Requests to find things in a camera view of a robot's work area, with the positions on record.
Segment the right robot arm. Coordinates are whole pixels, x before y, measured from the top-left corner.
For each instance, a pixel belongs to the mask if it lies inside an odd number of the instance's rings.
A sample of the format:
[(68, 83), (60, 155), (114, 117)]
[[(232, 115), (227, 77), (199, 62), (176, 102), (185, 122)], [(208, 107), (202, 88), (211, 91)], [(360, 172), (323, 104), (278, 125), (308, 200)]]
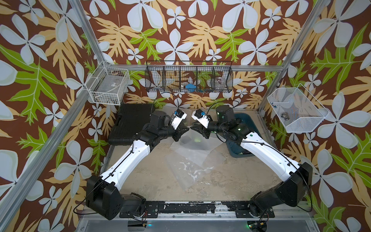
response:
[(249, 151), (270, 167), (281, 179), (281, 183), (266, 191), (260, 191), (249, 201), (248, 211), (254, 217), (264, 215), (271, 207), (286, 204), (296, 207), (306, 194), (311, 194), (313, 168), (305, 162), (298, 163), (272, 147), (261, 136), (251, 130), (233, 108), (222, 105), (216, 108), (217, 120), (198, 109), (192, 113), (195, 122), (191, 129), (208, 139), (211, 133), (221, 135)]

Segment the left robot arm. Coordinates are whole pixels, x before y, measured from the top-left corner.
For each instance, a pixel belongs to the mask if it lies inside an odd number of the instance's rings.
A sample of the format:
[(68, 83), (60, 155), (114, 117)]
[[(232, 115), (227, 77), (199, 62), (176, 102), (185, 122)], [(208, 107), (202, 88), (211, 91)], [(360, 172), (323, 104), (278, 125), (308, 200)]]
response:
[(121, 194), (120, 190), (135, 167), (161, 140), (171, 137), (177, 142), (189, 130), (183, 123), (186, 117), (187, 114), (180, 109), (172, 116), (163, 111), (153, 112), (150, 122), (137, 133), (127, 152), (100, 176), (88, 179), (86, 206), (107, 220), (112, 220), (123, 210), (135, 217), (142, 216), (146, 199), (135, 193)]

